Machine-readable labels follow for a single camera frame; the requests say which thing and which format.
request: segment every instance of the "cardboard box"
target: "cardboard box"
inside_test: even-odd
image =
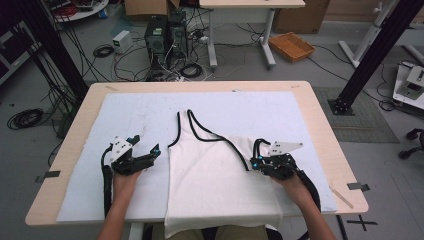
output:
[[[318,33],[330,0],[305,0],[303,8],[281,9],[274,20],[276,33]]]
[[[346,21],[346,22],[374,22],[378,12],[373,10],[377,8],[382,0],[332,0],[328,6],[326,21]],[[413,23],[424,22],[424,9],[417,14]]]
[[[169,16],[179,5],[180,0],[125,0],[125,12],[127,16]]]

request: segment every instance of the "wooden table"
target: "wooden table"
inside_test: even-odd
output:
[[[355,176],[340,148],[309,83],[305,81],[228,81],[169,83],[96,83],[90,90],[54,160],[50,171],[60,171],[46,178],[25,219],[28,225],[55,225],[72,171],[78,161],[91,127],[108,93],[169,93],[290,91],[296,97],[316,153],[334,192],[338,211],[335,214],[363,213],[368,210],[361,190],[349,190]]]
[[[274,57],[268,45],[271,33],[272,21],[274,20],[275,8],[299,8],[304,7],[303,0],[200,0],[202,8],[209,8],[209,65],[212,69],[218,66],[214,45],[213,23],[266,23],[261,45],[268,63],[268,69],[276,65]]]

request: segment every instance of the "person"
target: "person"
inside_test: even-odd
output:
[[[138,176],[140,176],[141,172],[134,173],[129,176],[123,176],[120,174],[114,174],[113,178],[113,202],[112,206],[109,210],[108,215],[103,223],[103,226],[100,230],[100,233],[97,237],[98,240],[117,240],[121,239],[124,222],[125,222],[125,213],[127,211],[128,205],[130,204],[132,195],[134,193],[134,188],[136,185],[136,181]],[[331,240],[336,239],[330,227],[328,226],[325,219],[322,217],[321,212],[316,207],[311,194],[309,193],[306,186],[303,182],[297,177],[295,174],[292,178],[287,180],[279,180],[273,178],[273,180],[280,185],[282,185],[287,191],[289,197],[292,201],[299,207],[300,211],[303,214],[303,217],[306,222],[306,226],[308,228],[309,236],[311,240]],[[249,237],[241,237],[240,239],[259,239],[260,235],[263,234],[264,227],[257,228],[246,228],[246,227],[236,227],[234,226],[228,228],[228,226],[224,226],[218,229],[217,239],[235,239],[235,238],[225,238],[228,234],[245,234]],[[172,238],[178,239],[202,239],[199,231],[190,232],[186,231],[182,233],[183,236],[178,236],[178,233],[174,235]]]

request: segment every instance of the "human hand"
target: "human hand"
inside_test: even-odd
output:
[[[291,178],[286,180],[277,178],[272,178],[272,180],[282,185],[290,199],[300,208],[309,204],[314,204],[309,190],[296,174],[293,174]]]
[[[113,203],[129,204],[141,171],[125,176],[115,173],[113,176]]]

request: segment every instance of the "computer tower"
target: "computer tower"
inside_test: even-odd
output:
[[[186,12],[172,12],[169,18],[173,56],[185,58],[187,56],[187,26]]]
[[[169,35],[168,17],[166,15],[151,16],[144,39],[152,70],[168,69],[171,65],[172,49],[170,49]]]

